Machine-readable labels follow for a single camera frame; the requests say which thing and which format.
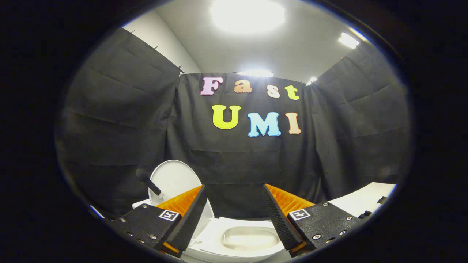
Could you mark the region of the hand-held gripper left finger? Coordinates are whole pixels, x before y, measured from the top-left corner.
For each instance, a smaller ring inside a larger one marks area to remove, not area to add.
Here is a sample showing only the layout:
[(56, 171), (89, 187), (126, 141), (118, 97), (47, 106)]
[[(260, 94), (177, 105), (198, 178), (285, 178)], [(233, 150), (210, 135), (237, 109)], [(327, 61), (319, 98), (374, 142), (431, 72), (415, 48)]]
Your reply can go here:
[(159, 205), (142, 204), (110, 220), (122, 237), (163, 254), (180, 258), (191, 241), (207, 202), (205, 185)]

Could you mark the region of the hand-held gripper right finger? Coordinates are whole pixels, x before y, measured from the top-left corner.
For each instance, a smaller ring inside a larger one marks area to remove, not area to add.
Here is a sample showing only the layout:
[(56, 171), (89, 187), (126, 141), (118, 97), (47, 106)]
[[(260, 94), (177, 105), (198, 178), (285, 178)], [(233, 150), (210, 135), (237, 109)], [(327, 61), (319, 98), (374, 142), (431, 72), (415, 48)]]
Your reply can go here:
[(263, 185), (266, 209), (292, 258), (329, 246), (366, 222), (366, 212), (352, 215), (331, 202), (311, 203), (269, 184)]

